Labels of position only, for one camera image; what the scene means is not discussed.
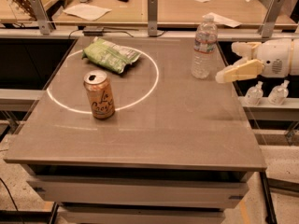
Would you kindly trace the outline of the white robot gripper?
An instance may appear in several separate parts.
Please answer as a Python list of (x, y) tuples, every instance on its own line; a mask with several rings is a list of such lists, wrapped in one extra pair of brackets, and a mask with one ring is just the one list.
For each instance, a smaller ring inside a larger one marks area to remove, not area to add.
[(266, 42), (234, 42), (236, 55), (250, 61), (239, 60), (222, 69), (215, 76), (218, 83), (263, 77), (281, 78), (294, 74), (294, 41), (290, 38)]

